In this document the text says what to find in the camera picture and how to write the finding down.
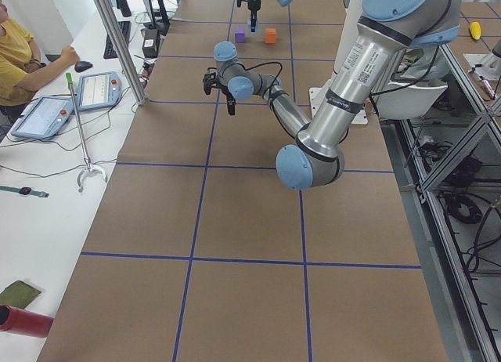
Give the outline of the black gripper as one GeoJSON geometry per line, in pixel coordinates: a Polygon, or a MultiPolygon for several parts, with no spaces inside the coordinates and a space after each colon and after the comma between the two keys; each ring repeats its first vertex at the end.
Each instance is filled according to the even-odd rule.
{"type": "Polygon", "coordinates": [[[261,0],[248,0],[247,8],[250,10],[250,28],[255,30],[258,26],[258,11],[261,9],[261,0]]]}
{"type": "Polygon", "coordinates": [[[227,111],[230,116],[234,116],[236,113],[236,101],[233,94],[229,91],[226,86],[221,86],[221,91],[227,99],[227,111]]]}

